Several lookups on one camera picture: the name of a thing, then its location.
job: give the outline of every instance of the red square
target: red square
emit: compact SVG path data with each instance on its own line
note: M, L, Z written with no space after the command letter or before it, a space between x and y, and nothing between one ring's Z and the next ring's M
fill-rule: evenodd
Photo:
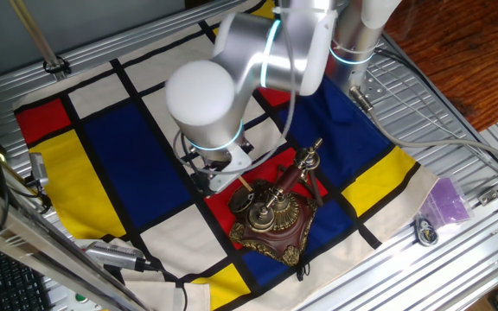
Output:
M287 103L290 100L290 94L288 92L267 89L264 87L260 87L259 92L272 107Z
M70 125L65 108L60 99L29 108L16 115L26 144L39 141L44 136Z
M249 183L254 182L255 179L258 178L274 182L278 173L278 165L289 167L293 163L294 155L294 149L287 149L281 154L272 157L272 159L269 159L258 168L255 168L251 172L245 173L243 175L243 178ZM322 183L320 183L320 181L317 181L317 183L320 195L323 197L328 192L326 191ZM227 204L233 192L238 187L241 187L241 182L235 181L221 193L215 194L210 198L205 199L207 205L213 212L214 216L216 217L216 219L220 223L220 226L222 226L222 229L226 234L229 234L230 229L232 229L233 222L235 221L235 217L232 213L230 213L230 209L228 208ZM307 197L311 196L307 189L301 184L297 184L296 186L294 186L293 191ZM234 243L234 246L236 249L241 248L241 245L237 243Z

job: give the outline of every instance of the white square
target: white square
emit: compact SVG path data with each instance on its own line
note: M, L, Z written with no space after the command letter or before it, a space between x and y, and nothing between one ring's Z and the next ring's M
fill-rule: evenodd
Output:
M438 177L430 170L420 166L405 190L383 206L364 225L380 242L385 243L414 218L437 180ZM386 219L389 219L389 225L386 225Z
M247 103L246 113L243 115L243 123L248 124L254 118L260 117L265 114L263 108L259 105L257 100L253 96L249 99L249 103Z
M151 255L177 277L202 273L226 257L195 205L155 225L141 237Z
M72 77L67 77L66 79L59 81L57 83L53 83L50 86L45 86L42 89L35 91L35 92L30 92L24 97L20 98L16 103L13 104L13 109L16 110L18 107L22 105L27 105L34 103L35 101L38 101L40 99L47 98L51 95L55 95L58 92L62 92L66 90L69 87L73 87L78 85L79 83L86 81L87 79L93 78L98 74L102 74L106 71L112 70L111 63L104 63L101 64L95 68L92 68L90 70L87 70L83 73L76 74Z
M172 145L174 135L176 135L179 128L172 116L170 116L169 110L166 108L164 88L142 97L142 100L156 123L159 125L159 128L161 128L164 136L169 141L169 144Z
M304 282L299 282L297 276L290 277L267 291L262 296L257 297L237 310L259 310L276 311L298 309L297 305L316 294L317 290L323 289L334 280L340 278L344 273L353 269L374 249L362 238L359 232L353 232L345 240L324 252L310 262L311 272L304 277ZM315 309L325 308L318 304Z
M116 74L84 86L68 96L80 118L87 117L129 97Z
M138 92L167 80L176 69L190 61L208 60L213 56L213 43L202 35L157 54L148 60L127 67L126 73Z
M249 153L249 156L251 156L253 160L258 159L263 154L274 148L281 136L282 133L278 130L278 127L270 118L267 118L259 125L247 130L246 138L255 148ZM282 138L279 145L284 143L285 139Z

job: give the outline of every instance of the blue led ring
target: blue led ring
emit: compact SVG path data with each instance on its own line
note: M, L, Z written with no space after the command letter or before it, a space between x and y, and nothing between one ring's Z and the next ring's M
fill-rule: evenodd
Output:
M241 120L239 122L239 129L238 129L238 132L235 133L235 136L232 138L232 140L230 140L229 142L221 145L220 147L216 147L216 148L204 148L204 147L199 147L197 146L196 144L194 143L191 143L191 141L188 139L188 142L191 143L192 145L194 145L194 147L196 147L197 149L201 149L201 150L205 150L205 151L216 151L216 150L220 150L220 149L223 149L225 147L227 147L230 143L233 143L235 142L236 139L238 139L238 136L239 134L241 134L241 130L243 130L243 120Z
M365 60L360 60L360 61L351 61L351 60L344 60L343 58L337 56L337 54L334 53L334 50L332 50L332 47L329 47L329 51L330 53L332 53L332 55L334 55L334 58L340 62L343 62L343 63L346 63L346 64L349 64L349 65L359 65L359 64L364 64L365 62L369 61L372 59L372 56L374 56L374 53L372 53L372 55L370 55L370 57L368 57L367 59Z
M260 67L260 86L266 87L266 71L268 70L268 58L270 57L270 52L272 51L272 43L274 42L274 37L278 32L278 27L280 26L280 20L274 21L268 36L266 37L265 53L263 55L263 63Z

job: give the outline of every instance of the mondrian pattern cloth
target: mondrian pattern cloth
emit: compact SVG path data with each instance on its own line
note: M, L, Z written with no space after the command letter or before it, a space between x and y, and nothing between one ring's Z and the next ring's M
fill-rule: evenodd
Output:
M232 11L272 18L272 6L253 0ZM316 175L325 204L304 253L310 274L299 282L295 269L230 242L227 202L241 185L209 198L197 192L191 170L174 158L178 128L164 99L165 81L178 67L211 57L225 14L31 93L15 114L30 150L43 154L46 190L76 238L130 241L183 281L209 284L213 310L293 309L407 224L437 177L324 79L316 94L297 99L276 155L244 175L274 181L296 149L323 138ZM243 117L253 160L280 138L288 99L273 90L253 94Z

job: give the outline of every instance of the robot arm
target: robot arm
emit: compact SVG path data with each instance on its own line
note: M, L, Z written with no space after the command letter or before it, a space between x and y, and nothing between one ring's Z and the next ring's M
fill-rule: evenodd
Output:
M365 29L376 27L370 31L375 39L366 38L373 41L372 55L386 19L399 2L354 0L349 7L356 6L362 14L354 16L353 10L339 23L351 24L355 20ZM335 0L290 0L287 7L276 8L276 12L285 12L283 21L247 14L228 15L220 25L214 57L188 63L170 77L167 107L182 134L206 165L214 169L214 174L209 175L211 191L226 188L252 163L244 151L250 143L245 139L242 117L255 88L289 91L293 70L296 92L310 95L316 91L327 61L332 59L330 43L337 18L334 7ZM293 68L285 29L290 35ZM335 37L346 42L340 29L344 29L343 25L338 25Z
M326 74L349 96L364 82L368 62L389 16L401 0L352 0L335 31Z

